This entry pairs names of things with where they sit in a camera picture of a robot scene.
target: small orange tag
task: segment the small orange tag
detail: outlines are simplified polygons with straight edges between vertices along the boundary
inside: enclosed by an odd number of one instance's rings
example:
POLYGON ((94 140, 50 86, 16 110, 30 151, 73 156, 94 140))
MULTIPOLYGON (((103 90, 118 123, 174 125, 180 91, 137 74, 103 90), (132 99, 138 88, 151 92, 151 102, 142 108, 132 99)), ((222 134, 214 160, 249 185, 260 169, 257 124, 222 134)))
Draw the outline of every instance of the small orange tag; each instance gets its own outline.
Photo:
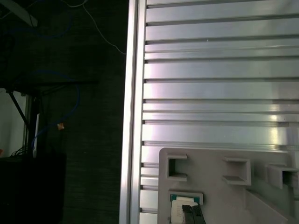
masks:
POLYGON ((64 124, 63 123, 57 124, 57 128, 58 128, 59 131, 63 130, 64 129, 64 124))

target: black metal frame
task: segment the black metal frame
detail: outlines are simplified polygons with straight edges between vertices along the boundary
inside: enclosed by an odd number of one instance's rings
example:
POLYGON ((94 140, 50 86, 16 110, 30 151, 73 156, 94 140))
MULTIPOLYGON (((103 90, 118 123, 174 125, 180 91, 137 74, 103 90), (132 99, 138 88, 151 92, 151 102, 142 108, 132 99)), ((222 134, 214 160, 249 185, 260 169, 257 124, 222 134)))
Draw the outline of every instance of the black metal frame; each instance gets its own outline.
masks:
MULTIPOLYGON (((27 144, 30 144, 36 135, 36 122, 37 122, 37 116, 40 113, 40 99, 42 96, 49 95, 51 93, 54 93, 66 86, 74 85, 74 84, 97 84, 97 80, 91 80, 91 81, 69 81, 69 82, 47 82, 47 83, 33 83, 33 84, 26 84, 26 86, 22 84, 11 84, 8 82, 1 82, 0 88, 4 88, 6 90, 6 93, 9 94, 11 100, 13 101, 15 107, 17 108, 20 116, 22 117, 27 131, 28 131, 28 138, 27 138, 27 144), (45 87, 49 86, 49 90, 41 91, 37 90, 34 87, 45 87), (20 108, 16 98, 14 97, 13 92, 20 92, 21 94, 26 94, 30 96, 30 110, 29 110, 29 118, 26 118, 25 114, 23 113, 22 109, 20 108)), ((33 151, 31 150, 30 146, 26 148, 25 154, 29 157, 33 157, 33 151)))

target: black clip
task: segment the black clip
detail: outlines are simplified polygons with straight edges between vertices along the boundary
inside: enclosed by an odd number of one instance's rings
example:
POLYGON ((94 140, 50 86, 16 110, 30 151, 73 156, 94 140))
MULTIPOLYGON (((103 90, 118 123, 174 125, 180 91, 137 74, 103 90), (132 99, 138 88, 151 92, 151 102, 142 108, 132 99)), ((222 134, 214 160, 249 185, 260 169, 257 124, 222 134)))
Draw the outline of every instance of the black clip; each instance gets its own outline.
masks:
POLYGON ((184 223, 185 224, 206 224, 199 205, 183 205, 184 223))

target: white cable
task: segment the white cable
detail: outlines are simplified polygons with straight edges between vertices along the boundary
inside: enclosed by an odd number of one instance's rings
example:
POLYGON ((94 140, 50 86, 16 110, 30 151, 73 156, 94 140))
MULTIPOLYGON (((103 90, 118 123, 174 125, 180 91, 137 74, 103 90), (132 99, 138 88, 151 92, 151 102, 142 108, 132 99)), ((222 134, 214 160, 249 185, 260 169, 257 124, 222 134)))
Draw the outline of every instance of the white cable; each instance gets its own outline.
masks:
POLYGON ((125 55, 126 53, 124 53, 124 52, 122 52, 121 50, 119 50, 119 48, 118 48, 116 45, 112 44, 111 42, 109 42, 109 41, 104 37, 104 35, 103 35, 102 32, 100 31, 100 29, 98 28, 97 22, 94 20, 93 16, 87 11, 87 9, 85 8, 84 5, 83 5, 83 8, 84 8, 84 10, 87 12, 87 14, 90 16, 90 18, 93 20, 93 23, 94 23, 96 29, 98 30, 98 32, 100 33, 100 35, 103 37, 103 39, 104 39, 108 44, 110 44, 111 46, 115 47, 121 54, 125 55))
POLYGON ((61 0, 62 2, 64 2, 68 7, 70 8, 77 8, 77 7, 80 7, 80 6, 83 6, 88 0, 84 0, 83 3, 79 4, 79 5, 76 5, 76 6, 71 6, 69 5, 66 1, 64 0, 61 0))
POLYGON ((61 1, 64 2, 68 7, 71 7, 71 8, 77 8, 77 7, 83 6, 84 10, 87 12, 87 14, 88 14, 88 15, 90 16, 90 18, 93 20, 93 23, 94 23, 96 29, 98 30, 98 32, 100 33, 100 35, 102 36, 102 38, 103 38, 108 44, 110 44, 111 46, 115 47, 121 54, 123 54, 123 55, 126 54, 126 53, 122 52, 121 50, 119 50, 119 48, 118 48, 116 45, 112 44, 111 42, 109 42, 109 41, 104 37, 104 35, 102 34, 102 32, 100 31, 100 29, 99 29, 99 27, 98 27, 98 25, 97 25, 97 22, 94 20, 93 16, 92 16, 92 15, 87 11, 87 9, 85 8, 85 5, 84 5, 84 4, 85 4, 88 0, 84 0, 83 3, 81 3, 81 4, 79 4, 79 5, 76 5, 76 6, 71 6, 71 5, 69 5, 69 4, 68 4, 66 1, 64 1, 64 0, 61 0, 61 1))
MULTIPOLYGON (((29 7, 31 7, 31 6, 33 6, 35 3, 37 3, 37 2, 39 2, 40 0, 37 0, 37 1, 34 1, 34 2, 32 2, 30 5, 28 5, 26 8, 29 8, 29 7)), ((0 18, 0 20, 2 20, 2 19, 4 19, 5 17, 7 17, 9 14, 11 14, 12 12, 10 11, 9 13, 7 13, 7 14, 5 14, 4 16, 2 16, 1 18, 0 18)))

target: dark fabric backdrop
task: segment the dark fabric backdrop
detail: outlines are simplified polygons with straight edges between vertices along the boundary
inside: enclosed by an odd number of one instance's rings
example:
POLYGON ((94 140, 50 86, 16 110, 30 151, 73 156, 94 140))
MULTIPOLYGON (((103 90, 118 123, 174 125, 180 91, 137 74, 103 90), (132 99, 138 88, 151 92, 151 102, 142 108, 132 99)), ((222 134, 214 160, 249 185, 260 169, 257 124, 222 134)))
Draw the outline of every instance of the dark fabric backdrop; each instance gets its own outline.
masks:
MULTIPOLYGON (((83 0, 67 0, 77 5, 83 0)), ((21 1, 23 6, 30 1, 21 1)), ((128 0, 89 0, 85 7, 93 15, 103 35, 126 51, 128 0)), ((40 22, 41 33, 63 31, 69 22, 64 4, 46 0, 30 7, 40 22)), ((82 85, 81 101, 65 121, 65 130, 55 127, 45 134, 46 147, 67 153, 64 196, 64 224, 118 223, 121 139, 125 81, 125 56, 100 36, 82 7, 67 9, 72 27, 60 38, 45 40, 31 33, 16 33, 16 46, 6 77, 20 72, 47 69, 76 80, 97 79, 98 84, 82 85)), ((9 20, 10 28, 28 27, 9 20)), ((28 80, 63 81, 55 75, 41 74, 28 80)), ((43 100, 48 122, 61 118, 76 102, 76 89, 67 87, 43 100)))

